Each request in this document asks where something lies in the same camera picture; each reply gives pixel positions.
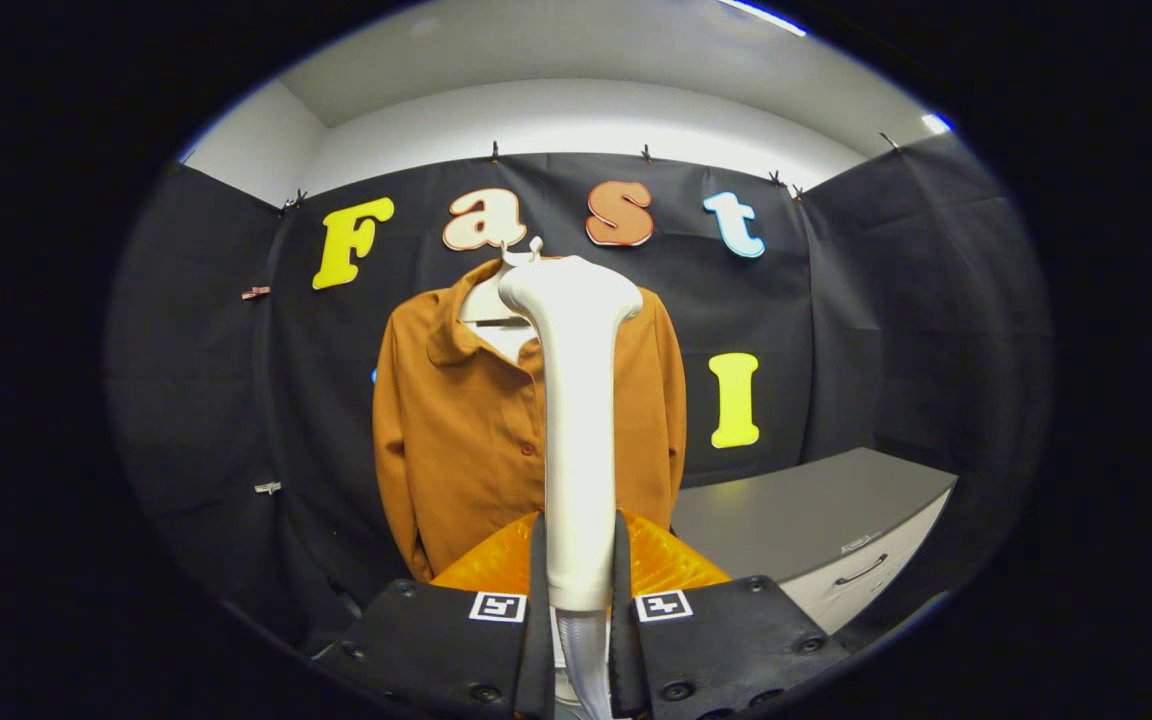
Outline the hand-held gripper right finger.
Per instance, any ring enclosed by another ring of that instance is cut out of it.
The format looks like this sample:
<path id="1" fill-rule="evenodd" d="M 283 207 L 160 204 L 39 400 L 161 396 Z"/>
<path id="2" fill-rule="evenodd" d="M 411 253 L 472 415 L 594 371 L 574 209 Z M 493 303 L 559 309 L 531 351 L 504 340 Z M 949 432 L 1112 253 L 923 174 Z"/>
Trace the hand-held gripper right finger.
<path id="1" fill-rule="evenodd" d="M 835 679 L 849 651 L 765 575 L 732 578 L 621 511 L 611 703 L 630 719 L 772 719 Z"/>

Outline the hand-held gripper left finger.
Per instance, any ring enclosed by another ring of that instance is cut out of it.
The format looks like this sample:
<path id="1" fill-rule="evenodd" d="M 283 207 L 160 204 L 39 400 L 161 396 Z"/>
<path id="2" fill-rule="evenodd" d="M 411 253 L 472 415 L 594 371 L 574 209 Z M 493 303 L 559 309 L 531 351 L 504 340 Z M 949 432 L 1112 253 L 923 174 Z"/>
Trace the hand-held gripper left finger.
<path id="1" fill-rule="evenodd" d="M 314 664 L 374 719 L 553 719 L 547 529 L 524 543 L 526 592 L 394 579 Z"/>

